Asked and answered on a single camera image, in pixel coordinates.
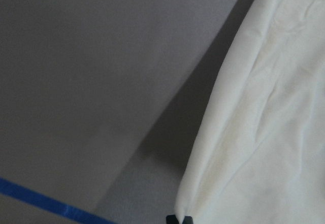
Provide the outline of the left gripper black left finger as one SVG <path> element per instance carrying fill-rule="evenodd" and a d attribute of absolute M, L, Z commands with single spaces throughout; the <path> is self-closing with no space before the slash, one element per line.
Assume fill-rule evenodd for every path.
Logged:
<path fill-rule="evenodd" d="M 166 216 L 166 224 L 179 224 L 179 221 L 176 215 L 167 215 Z"/>

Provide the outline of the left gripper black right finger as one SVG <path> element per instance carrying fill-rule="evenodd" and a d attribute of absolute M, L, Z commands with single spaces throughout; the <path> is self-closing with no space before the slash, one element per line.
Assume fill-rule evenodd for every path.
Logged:
<path fill-rule="evenodd" d="M 193 224 L 193 218 L 191 216 L 185 216 L 182 224 Z"/>

